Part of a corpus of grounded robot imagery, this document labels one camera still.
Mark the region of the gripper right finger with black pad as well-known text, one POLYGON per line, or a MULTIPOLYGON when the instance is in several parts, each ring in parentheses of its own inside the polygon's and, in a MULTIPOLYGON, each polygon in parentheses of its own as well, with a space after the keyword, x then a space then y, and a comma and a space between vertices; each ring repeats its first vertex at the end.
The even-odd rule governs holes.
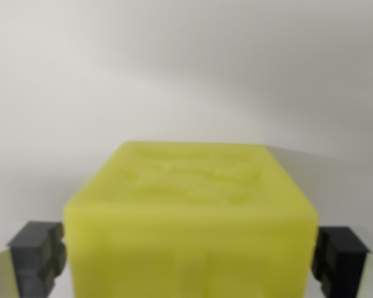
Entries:
POLYGON ((373 235, 363 227, 319 227, 311 272, 324 297, 373 297, 373 235))

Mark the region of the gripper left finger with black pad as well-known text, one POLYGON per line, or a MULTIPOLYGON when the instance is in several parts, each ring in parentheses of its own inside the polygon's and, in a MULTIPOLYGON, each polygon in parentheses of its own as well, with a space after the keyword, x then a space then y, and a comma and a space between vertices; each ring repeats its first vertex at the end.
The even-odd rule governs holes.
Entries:
POLYGON ((0 297, 48 297, 67 262, 61 222, 15 223, 0 233, 0 297))

